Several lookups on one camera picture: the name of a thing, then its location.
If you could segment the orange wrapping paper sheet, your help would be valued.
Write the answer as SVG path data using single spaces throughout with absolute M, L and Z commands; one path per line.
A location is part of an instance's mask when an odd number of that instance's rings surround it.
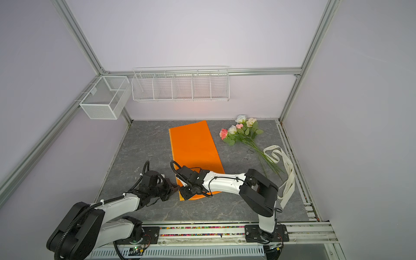
M 179 165 L 225 172 L 206 121 L 171 128 L 169 134 L 172 157 Z

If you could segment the pink fake rose stem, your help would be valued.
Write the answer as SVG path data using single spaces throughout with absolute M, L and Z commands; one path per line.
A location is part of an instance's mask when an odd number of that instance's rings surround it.
M 236 127 L 236 125 L 233 125 L 228 130 L 226 130 L 224 128 L 221 129 L 219 136 L 226 144 L 228 144 L 229 146 L 234 146 L 237 143 L 241 143 L 239 141 L 236 141 L 236 139 L 235 139 L 236 132 L 237 132 L 237 127 Z

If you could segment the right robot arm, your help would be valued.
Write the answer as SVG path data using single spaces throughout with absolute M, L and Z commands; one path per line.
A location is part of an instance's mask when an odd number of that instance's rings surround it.
M 179 192 L 184 200 L 196 195 L 212 197 L 215 192 L 239 195 L 257 213 L 259 229 L 270 235 L 274 232 L 278 187 L 257 170 L 224 174 L 180 166 L 175 161 L 171 161 L 171 169 L 182 183 Z

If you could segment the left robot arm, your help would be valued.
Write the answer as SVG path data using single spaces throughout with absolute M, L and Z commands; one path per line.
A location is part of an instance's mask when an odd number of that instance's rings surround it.
M 151 242 L 142 221 L 129 213 L 150 206 L 151 200 L 166 201 L 179 186 L 144 164 L 136 183 L 122 195 L 95 204 L 72 206 L 51 234 L 46 248 L 56 260 L 84 260 L 94 249 L 126 239 L 133 244 Z

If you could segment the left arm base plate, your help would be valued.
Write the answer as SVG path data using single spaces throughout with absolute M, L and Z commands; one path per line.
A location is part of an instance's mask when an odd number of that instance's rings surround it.
M 144 226 L 140 229 L 134 230 L 133 234 L 125 239 L 116 241 L 117 245 L 152 245 L 157 244 L 160 234 L 159 226 Z

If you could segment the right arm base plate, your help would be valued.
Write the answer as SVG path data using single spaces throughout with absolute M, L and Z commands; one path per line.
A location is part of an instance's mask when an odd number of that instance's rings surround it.
M 249 243 L 268 244 L 271 242 L 289 242 L 287 227 L 281 223 L 275 225 L 272 233 L 263 231 L 259 225 L 246 225 L 245 240 Z

